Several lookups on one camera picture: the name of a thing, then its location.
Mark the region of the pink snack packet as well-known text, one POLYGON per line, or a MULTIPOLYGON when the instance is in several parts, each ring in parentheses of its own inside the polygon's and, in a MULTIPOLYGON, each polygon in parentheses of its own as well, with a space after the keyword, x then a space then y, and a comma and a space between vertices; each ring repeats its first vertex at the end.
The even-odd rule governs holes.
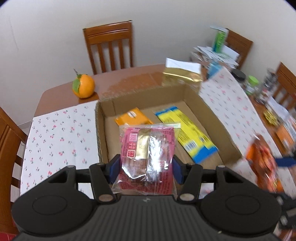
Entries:
POLYGON ((121 169, 112 191, 175 196, 172 159, 180 129, 180 123, 120 126, 121 169))

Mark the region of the orange snack packet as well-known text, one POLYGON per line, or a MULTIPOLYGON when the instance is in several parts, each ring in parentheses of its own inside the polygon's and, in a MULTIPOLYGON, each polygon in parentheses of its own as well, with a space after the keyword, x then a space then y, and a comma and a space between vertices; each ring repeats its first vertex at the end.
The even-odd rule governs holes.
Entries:
POLYGON ((118 126, 121 125, 151 125, 153 122, 146 117, 138 108, 129 110, 115 119, 118 126))

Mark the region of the right wooden chair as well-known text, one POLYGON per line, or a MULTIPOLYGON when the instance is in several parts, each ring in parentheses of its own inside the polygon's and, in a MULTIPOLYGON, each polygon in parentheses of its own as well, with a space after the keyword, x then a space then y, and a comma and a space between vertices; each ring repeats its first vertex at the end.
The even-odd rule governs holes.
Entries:
POLYGON ((227 47, 239 54, 236 62, 238 63, 238 69, 241 69, 250 52, 250 49, 252 48, 253 42, 238 33, 233 32, 232 30, 227 30, 228 35, 225 44, 227 47))

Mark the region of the far wooden chair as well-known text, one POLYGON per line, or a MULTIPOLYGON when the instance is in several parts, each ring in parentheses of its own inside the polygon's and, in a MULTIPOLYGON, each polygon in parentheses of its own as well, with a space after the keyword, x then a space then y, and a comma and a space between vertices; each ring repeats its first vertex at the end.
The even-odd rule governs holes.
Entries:
POLYGON ((93 74, 98 74, 94 54, 92 51, 92 47, 94 46, 97 48, 100 69, 102 73, 105 73, 107 71, 103 47, 107 47, 108 49, 109 64, 111 70, 116 70, 114 44, 116 44, 118 48, 120 69, 125 69, 127 67, 127 65, 125 64, 125 54, 123 49, 123 44, 125 41, 128 45, 129 66, 134 66, 132 20, 84 28, 83 35, 93 74))

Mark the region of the yellow blue snack bag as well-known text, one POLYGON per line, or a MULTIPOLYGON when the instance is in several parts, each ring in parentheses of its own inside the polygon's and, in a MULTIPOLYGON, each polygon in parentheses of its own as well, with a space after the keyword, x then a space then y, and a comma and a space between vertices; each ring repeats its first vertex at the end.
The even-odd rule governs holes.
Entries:
POLYGON ((154 113, 162 123, 180 123, 178 142, 199 164, 218 152, 213 142, 176 106, 171 106, 154 113))

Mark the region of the gold tissue box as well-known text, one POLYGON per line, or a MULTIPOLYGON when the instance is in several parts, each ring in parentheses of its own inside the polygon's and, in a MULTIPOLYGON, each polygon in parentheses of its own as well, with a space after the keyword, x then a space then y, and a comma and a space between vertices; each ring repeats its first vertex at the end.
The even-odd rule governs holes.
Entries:
POLYGON ((166 58, 162 86, 187 84, 190 85, 195 92, 199 92, 203 81, 204 77, 202 74, 202 65, 200 63, 166 58))

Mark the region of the orange foil snack bag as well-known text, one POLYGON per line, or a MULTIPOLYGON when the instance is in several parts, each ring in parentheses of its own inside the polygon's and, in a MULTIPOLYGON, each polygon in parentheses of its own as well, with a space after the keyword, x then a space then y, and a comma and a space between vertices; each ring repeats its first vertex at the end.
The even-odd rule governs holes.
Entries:
POLYGON ((277 174, 278 166, 262 135, 254 135, 246 150, 245 159, 256 176, 259 188, 272 193, 284 192, 277 174))

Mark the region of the gold wrapped candies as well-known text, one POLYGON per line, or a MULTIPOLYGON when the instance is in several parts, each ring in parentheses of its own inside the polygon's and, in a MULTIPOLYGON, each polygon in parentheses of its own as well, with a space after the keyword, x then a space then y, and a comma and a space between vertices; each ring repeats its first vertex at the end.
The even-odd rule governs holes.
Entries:
POLYGON ((273 111, 267 109, 263 112, 263 115, 265 117, 265 119, 267 120, 267 122, 272 125, 272 126, 278 126, 279 125, 279 121, 277 116, 273 113, 273 111))

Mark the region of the light blue small box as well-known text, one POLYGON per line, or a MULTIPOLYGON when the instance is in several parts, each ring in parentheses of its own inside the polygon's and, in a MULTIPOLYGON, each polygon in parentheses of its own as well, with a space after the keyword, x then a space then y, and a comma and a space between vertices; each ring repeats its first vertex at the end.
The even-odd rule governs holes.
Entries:
POLYGON ((208 71, 207 71, 207 78, 210 79, 212 76, 214 76, 223 66, 218 62, 211 62, 208 65, 208 71))

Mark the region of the green lid jar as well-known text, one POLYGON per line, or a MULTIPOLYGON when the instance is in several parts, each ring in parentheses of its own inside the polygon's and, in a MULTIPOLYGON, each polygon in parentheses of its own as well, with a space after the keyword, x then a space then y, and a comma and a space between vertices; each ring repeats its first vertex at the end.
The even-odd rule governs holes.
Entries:
POLYGON ((245 92, 247 95, 253 95, 257 86, 259 85, 259 81, 256 77, 249 75, 245 82, 245 92))

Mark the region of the green white carton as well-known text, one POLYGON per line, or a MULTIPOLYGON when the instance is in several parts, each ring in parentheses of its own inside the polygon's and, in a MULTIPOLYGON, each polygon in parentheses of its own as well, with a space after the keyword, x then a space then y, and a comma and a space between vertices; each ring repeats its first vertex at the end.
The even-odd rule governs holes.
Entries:
POLYGON ((218 26, 210 26, 211 29, 216 30, 215 39, 212 45, 212 50, 215 53, 221 53, 229 30, 218 26))

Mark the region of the orange fruit with leaf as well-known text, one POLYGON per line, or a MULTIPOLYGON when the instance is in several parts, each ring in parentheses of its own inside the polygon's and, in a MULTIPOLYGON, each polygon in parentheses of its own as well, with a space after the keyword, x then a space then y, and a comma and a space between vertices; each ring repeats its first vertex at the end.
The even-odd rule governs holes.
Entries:
POLYGON ((72 91, 79 99, 86 99, 95 91, 95 81, 87 74, 80 74, 74 69, 76 78, 72 82, 72 91))

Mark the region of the wooden chair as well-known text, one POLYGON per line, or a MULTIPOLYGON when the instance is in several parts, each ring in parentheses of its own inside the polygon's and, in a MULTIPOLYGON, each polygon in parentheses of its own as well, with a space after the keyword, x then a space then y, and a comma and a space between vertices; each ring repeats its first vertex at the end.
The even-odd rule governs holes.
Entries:
POLYGON ((93 74, 98 74, 94 54, 92 51, 92 47, 94 46, 97 48, 100 69, 102 73, 105 73, 107 71, 103 47, 107 47, 108 49, 109 64, 111 70, 116 70, 114 44, 116 44, 118 48, 120 69, 125 69, 127 67, 127 65, 125 64, 125 54, 123 49, 123 44, 125 41, 128 45, 129 66, 134 66, 132 20, 84 28, 83 35, 93 74))
POLYGON ((241 69, 250 52, 250 49, 252 48, 253 42, 238 33, 233 32, 232 30, 227 30, 228 35, 225 44, 227 47, 239 54, 236 62, 238 63, 238 69, 241 69))
POLYGON ((28 136, 1 109, 1 232, 10 235, 19 233, 12 215, 11 187, 19 188, 20 180, 13 177, 14 165, 23 165, 18 156, 21 143, 27 143, 28 136))

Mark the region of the clear jar with sachets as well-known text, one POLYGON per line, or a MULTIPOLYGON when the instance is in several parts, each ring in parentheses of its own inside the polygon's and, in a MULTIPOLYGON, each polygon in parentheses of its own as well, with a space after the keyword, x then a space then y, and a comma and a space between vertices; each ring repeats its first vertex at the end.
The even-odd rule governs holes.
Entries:
POLYGON ((276 85, 278 75, 275 70, 268 68, 263 83, 255 94, 255 101, 265 104, 271 96, 272 90, 276 85))

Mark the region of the left wooden chair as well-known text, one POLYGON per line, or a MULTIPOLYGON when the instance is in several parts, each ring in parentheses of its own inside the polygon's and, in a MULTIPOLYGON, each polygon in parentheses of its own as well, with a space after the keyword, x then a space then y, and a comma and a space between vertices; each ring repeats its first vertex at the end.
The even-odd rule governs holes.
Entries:
POLYGON ((14 165, 23 165, 18 156, 21 143, 27 143, 28 136, 1 109, 1 232, 10 235, 19 233, 12 215, 11 187, 19 188, 20 180, 13 177, 14 165))

